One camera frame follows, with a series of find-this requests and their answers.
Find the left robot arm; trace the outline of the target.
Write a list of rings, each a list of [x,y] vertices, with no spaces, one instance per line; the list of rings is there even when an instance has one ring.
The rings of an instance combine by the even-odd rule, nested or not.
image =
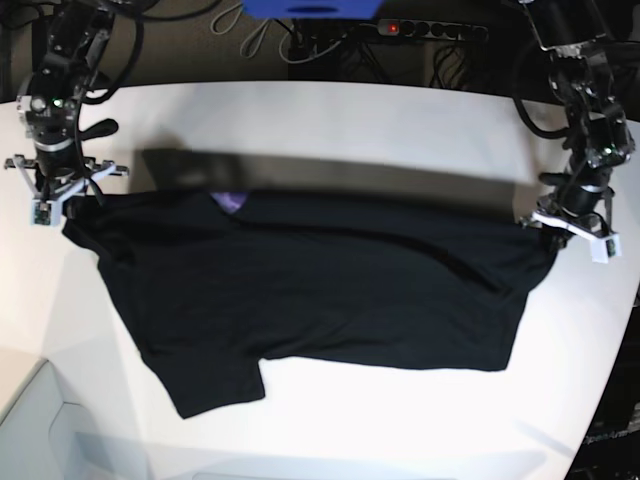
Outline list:
[[[534,38],[514,61],[512,82],[519,82],[525,60],[534,50],[545,53],[553,68],[549,84],[568,124],[544,130],[533,122],[517,91],[512,99],[534,135],[562,140],[571,156],[563,172],[540,174],[540,182],[551,191],[520,222],[551,232],[558,248],[580,237],[589,242],[592,260],[606,264],[622,254],[612,225],[614,191],[609,182],[613,170],[627,163],[635,151],[604,49],[608,28],[593,1],[524,1],[521,5]]]

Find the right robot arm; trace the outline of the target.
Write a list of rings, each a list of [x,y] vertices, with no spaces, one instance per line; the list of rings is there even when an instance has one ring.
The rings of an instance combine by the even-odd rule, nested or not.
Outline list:
[[[36,155],[29,159],[16,154],[4,167],[19,171],[32,192],[33,225],[58,225],[70,199],[84,196],[88,189],[100,196],[98,181],[129,174],[126,166],[110,160],[99,163],[83,153],[85,141],[118,131],[115,120],[107,118],[86,130],[79,126],[82,106],[109,100],[139,58],[145,29],[137,17],[133,50],[125,68],[103,95],[87,96],[99,87],[98,66],[117,13],[133,15],[134,11],[99,1],[73,1],[62,7],[47,32],[39,65],[18,92],[17,110]]]

